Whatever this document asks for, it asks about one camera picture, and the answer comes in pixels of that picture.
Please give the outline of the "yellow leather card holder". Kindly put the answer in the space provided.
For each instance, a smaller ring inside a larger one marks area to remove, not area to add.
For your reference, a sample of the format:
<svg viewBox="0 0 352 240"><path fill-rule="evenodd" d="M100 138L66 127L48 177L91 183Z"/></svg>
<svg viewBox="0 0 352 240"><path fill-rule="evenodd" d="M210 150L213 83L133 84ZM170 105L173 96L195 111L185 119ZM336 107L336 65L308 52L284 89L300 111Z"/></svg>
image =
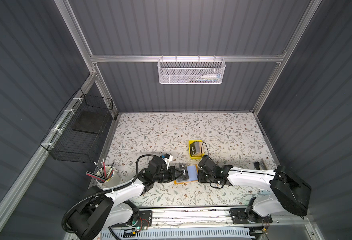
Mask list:
<svg viewBox="0 0 352 240"><path fill-rule="evenodd" d="M174 181L175 185L186 184L198 181L198 167L197 165L180 164L176 168L178 178Z"/></svg>

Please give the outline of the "yellow plastic card tray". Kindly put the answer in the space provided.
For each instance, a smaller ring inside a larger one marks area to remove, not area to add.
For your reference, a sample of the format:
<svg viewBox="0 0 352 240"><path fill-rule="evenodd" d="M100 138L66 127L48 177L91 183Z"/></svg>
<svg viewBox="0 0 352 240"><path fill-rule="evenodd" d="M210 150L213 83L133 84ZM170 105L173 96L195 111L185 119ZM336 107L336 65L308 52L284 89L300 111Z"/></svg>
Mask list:
<svg viewBox="0 0 352 240"><path fill-rule="evenodd" d="M191 159L198 160L202 158L202 143L202 140L188 141L189 156Z"/></svg>

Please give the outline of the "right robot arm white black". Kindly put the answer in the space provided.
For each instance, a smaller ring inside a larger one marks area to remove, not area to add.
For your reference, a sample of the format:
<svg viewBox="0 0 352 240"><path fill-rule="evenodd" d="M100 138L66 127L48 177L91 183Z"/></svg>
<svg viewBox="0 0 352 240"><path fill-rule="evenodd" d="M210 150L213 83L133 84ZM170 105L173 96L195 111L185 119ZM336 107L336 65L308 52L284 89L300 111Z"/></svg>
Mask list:
<svg viewBox="0 0 352 240"><path fill-rule="evenodd" d="M251 223L284 211L301 218L307 215L311 186L284 166L275 170L248 170L232 165L220 167L204 155L198 168L199 181L212 188L249 186L260 190L240 215Z"/></svg>

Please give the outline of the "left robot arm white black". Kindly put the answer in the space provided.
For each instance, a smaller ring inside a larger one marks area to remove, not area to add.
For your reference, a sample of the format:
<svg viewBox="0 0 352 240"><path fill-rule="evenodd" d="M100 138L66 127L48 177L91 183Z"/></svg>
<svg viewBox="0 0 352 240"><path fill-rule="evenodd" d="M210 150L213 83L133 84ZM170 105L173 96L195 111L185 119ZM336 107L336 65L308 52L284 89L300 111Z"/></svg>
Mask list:
<svg viewBox="0 0 352 240"><path fill-rule="evenodd" d="M87 195L64 214L63 230L76 234L81 240L92 240L103 228L122 223L135 224L140 211L131 199L142 196L155 183L167 184L179 178L176 168L170 165L173 156L151 157L147 168L139 170L136 166L132 180L105 190L97 186L90 188Z"/></svg>

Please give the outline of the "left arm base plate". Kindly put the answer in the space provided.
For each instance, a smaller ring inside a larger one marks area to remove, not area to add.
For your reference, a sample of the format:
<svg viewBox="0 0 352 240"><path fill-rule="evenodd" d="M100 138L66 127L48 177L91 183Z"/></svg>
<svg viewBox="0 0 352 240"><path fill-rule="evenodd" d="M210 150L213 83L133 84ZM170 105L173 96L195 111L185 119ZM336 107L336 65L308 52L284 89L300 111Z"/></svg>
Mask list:
<svg viewBox="0 0 352 240"><path fill-rule="evenodd" d="M133 220L129 220L127 223L115 224L112 227L150 227L152 225L153 211L139 211L138 214L134 214Z"/></svg>

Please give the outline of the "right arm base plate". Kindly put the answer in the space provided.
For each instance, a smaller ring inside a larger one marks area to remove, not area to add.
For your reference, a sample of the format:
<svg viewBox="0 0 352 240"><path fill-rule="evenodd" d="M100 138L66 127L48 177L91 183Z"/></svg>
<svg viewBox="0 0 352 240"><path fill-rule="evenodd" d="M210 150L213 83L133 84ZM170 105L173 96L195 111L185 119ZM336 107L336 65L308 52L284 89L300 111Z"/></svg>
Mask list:
<svg viewBox="0 0 352 240"><path fill-rule="evenodd" d="M249 213L246 208L231 208L229 210L232 222L234 224L271 224L273 222L272 217L267 215L266 217L261 217L257 215L253 210Z"/></svg>

